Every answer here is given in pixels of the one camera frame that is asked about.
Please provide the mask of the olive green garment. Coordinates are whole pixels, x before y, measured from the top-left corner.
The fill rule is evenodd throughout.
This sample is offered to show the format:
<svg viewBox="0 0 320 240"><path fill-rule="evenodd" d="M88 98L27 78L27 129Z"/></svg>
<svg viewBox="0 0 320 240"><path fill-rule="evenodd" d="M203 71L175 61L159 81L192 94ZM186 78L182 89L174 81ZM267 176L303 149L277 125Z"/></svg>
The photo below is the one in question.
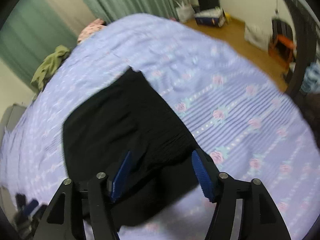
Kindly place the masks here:
<svg viewBox="0 0 320 240"><path fill-rule="evenodd" d="M46 84L70 54L71 50L69 48L59 45L55 48L55 51L49 54L39 65L30 82L31 87L33 87L37 94L44 90Z"/></svg>

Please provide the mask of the white plastic bag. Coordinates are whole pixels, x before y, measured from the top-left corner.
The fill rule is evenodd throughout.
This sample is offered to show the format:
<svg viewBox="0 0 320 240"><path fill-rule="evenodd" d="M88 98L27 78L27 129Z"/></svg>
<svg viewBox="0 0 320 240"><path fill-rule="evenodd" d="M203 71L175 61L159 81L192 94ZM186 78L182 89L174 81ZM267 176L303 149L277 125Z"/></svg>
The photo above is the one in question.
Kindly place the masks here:
<svg viewBox="0 0 320 240"><path fill-rule="evenodd" d="M257 48L268 51L271 35L254 24L245 23L244 39Z"/></svg>

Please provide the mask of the dark wicker chair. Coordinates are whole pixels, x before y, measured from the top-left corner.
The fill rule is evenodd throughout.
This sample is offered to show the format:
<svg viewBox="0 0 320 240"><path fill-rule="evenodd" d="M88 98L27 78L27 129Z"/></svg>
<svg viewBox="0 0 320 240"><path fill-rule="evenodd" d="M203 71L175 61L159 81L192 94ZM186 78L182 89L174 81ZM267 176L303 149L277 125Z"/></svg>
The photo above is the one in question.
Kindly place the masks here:
<svg viewBox="0 0 320 240"><path fill-rule="evenodd" d="M284 0L293 20L297 39L296 66L286 94L294 99L307 66L316 58L319 44L319 0Z"/></svg>

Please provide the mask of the blue cardboard box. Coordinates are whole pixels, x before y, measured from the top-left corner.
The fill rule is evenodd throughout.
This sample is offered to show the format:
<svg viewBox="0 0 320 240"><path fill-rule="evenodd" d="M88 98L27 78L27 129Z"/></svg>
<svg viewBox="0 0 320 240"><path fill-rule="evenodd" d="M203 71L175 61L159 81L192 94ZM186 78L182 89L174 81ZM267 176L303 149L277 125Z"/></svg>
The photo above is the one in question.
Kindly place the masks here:
<svg viewBox="0 0 320 240"><path fill-rule="evenodd" d="M194 18L198 25L207 25L219 28L221 28L226 21L225 12L220 7L198 12L194 15Z"/></svg>

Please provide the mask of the green curtain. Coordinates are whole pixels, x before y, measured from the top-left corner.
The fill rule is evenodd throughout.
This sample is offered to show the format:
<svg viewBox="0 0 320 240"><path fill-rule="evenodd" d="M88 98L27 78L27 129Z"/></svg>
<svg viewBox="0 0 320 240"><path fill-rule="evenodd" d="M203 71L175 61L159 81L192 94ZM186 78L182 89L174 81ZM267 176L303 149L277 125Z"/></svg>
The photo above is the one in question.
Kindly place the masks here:
<svg viewBox="0 0 320 240"><path fill-rule="evenodd" d="M82 29L135 13L176 17L185 0L19 0L1 28L1 61L26 85L59 45L74 48Z"/></svg>

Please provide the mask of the lilac floral bed sheet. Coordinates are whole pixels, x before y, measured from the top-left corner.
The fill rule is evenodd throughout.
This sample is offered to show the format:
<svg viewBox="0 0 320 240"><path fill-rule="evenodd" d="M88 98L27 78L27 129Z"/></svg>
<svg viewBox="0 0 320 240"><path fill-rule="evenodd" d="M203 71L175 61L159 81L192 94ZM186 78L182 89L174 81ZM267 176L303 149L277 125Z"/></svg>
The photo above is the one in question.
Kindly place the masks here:
<svg viewBox="0 0 320 240"><path fill-rule="evenodd" d="M134 14L77 45L1 148L1 185L47 203L66 178L62 124L131 66L184 122L217 167L259 178L292 239L319 216L319 149L297 106L227 43Z"/></svg>

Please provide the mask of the black pants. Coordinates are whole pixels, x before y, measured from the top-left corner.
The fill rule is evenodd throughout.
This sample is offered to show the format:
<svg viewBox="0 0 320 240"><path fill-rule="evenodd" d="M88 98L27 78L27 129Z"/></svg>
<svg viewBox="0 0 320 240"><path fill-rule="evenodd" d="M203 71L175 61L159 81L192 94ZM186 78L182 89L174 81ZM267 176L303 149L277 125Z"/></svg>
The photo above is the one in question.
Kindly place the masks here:
<svg viewBox="0 0 320 240"><path fill-rule="evenodd" d="M63 124L67 172L77 183L129 161L111 202L116 228L137 226L198 186L191 164L199 148L182 120L131 68L78 106Z"/></svg>

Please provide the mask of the orange black object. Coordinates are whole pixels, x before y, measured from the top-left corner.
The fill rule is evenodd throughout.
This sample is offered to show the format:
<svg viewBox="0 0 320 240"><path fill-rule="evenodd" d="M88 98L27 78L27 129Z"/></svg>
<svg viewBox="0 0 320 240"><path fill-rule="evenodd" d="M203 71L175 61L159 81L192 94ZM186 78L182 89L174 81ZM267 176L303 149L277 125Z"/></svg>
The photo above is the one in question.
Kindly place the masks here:
<svg viewBox="0 0 320 240"><path fill-rule="evenodd" d="M268 44L268 54L287 70L293 62L296 48L293 31L287 22L278 17L272 18L271 22L272 36Z"/></svg>

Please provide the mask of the grey bedside furniture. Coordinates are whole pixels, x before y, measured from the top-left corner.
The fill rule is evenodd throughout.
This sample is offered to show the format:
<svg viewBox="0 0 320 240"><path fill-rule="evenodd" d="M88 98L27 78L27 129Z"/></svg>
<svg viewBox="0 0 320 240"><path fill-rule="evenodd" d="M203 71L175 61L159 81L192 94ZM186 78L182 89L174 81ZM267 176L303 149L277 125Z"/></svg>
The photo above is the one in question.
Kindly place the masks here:
<svg viewBox="0 0 320 240"><path fill-rule="evenodd" d="M19 104L9 106L1 117L0 139L3 140L5 130L12 131L27 108Z"/></svg>

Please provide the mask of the white paper bag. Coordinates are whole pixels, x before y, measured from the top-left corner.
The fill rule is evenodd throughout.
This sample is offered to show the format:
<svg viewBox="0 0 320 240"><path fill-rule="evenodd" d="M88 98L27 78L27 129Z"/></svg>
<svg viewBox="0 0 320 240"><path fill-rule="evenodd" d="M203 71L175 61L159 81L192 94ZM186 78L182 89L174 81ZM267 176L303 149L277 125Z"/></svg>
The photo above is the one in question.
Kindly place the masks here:
<svg viewBox="0 0 320 240"><path fill-rule="evenodd" d="M180 22L185 23L194 17L195 11L191 4L185 4L184 2L176 2L176 14Z"/></svg>

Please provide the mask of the light blue cloth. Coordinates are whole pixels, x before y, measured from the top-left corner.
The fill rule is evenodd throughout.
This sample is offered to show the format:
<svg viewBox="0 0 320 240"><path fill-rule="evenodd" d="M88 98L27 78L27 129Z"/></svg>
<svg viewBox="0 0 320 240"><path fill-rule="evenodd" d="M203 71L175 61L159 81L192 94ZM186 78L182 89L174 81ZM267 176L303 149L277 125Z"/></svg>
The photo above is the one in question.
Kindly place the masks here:
<svg viewBox="0 0 320 240"><path fill-rule="evenodd" d="M300 89L304 93L319 94L320 72L318 62L313 62L306 68L304 79Z"/></svg>

